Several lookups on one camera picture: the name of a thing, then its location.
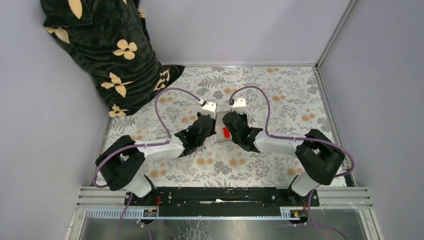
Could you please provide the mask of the red rectangular block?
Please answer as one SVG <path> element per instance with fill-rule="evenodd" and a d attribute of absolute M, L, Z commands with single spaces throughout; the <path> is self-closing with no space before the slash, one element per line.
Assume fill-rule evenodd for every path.
<path fill-rule="evenodd" d="M 229 130 L 226 127 L 222 128 L 222 132 L 223 132 L 223 136 L 224 136 L 225 139 L 231 138 L 231 133 L 229 132 Z"/>

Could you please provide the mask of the white cardboard paper box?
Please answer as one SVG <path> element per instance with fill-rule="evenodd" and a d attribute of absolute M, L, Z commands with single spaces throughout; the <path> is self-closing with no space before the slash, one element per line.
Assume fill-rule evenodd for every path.
<path fill-rule="evenodd" d="M 229 111 L 220 111 L 216 113 L 215 134 L 213 135 L 213 141 L 215 144 L 221 144 L 232 141 L 232 136 L 229 139 L 225 139 L 223 135 L 223 128 L 226 128 L 223 122 L 223 117 L 227 113 L 229 113 Z"/>

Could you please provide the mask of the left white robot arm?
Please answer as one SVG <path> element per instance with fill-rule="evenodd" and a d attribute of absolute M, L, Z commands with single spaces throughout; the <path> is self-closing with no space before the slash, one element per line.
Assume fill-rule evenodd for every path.
<path fill-rule="evenodd" d="M 154 185 L 150 179 L 139 176 L 139 169 L 146 160 L 176 159 L 188 156 L 201 147 L 205 140 L 215 134 L 216 113 L 201 111 L 197 120 L 164 142 L 134 141 L 124 135 L 115 141 L 95 161 L 96 172 L 101 173 L 111 191 L 124 189 L 136 195 L 144 206 L 155 200 Z"/>

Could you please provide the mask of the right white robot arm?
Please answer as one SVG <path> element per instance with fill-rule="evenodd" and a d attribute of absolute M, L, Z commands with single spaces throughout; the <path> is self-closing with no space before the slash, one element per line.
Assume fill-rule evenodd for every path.
<path fill-rule="evenodd" d="M 286 193 L 293 206 L 301 205 L 316 187 L 330 185 L 346 158 L 339 146 L 317 129 L 305 137 L 267 134 L 262 128 L 250 127 L 246 115 L 234 111 L 226 113 L 222 122 L 232 141 L 247 152 L 277 153 L 299 160 L 304 171 L 293 179 Z"/>

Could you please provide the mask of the floral patterned table cloth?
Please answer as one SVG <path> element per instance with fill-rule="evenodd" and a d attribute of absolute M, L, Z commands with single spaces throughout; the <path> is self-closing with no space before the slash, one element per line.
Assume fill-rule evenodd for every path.
<path fill-rule="evenodd" d="M 332 126 L 321 82 L 313 66 L 188 67 L 162 94 L 137 113 L 113 118 L 102 142 L 107 149 L 119 137 L 162 142 L 167 132 L 190 126 L 200 110 L 196 97 L 214 100 L 228 111 L 231 94 L 247 102 L 248 124 L 268 127 L 271 134 L 303 136 L 322 131 L 332 142 L 340 136 Z M 193 154 L 178 159 L 147 160 L 140 173 L 158 187 L 286 187 L 303 172 L 295 157 L 244 151 L 230 140 L 222 124 Z"/>

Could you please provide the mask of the black floral plush blanket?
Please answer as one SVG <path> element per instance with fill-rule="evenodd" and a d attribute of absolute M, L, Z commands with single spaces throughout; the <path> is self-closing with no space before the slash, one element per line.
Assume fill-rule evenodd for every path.
<path fill-rule="evenodd" d="M 135 114 L 184 72 L 163 65 L 137 0 L 42 0 L 43 26 L 86 71 L 109 116 Z"/>

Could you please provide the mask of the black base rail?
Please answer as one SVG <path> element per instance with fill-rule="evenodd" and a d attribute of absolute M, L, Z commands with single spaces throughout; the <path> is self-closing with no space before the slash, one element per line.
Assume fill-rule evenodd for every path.
<path fill-rule="evenodd" d="M 156 187 L 144 197 L 126 194 L 131 206 L 182 206 L 188 203 L 261 203 L 266 207 L 312 207 L 320 205 L 317 192 L 300 196 L 277 187 Z"/>

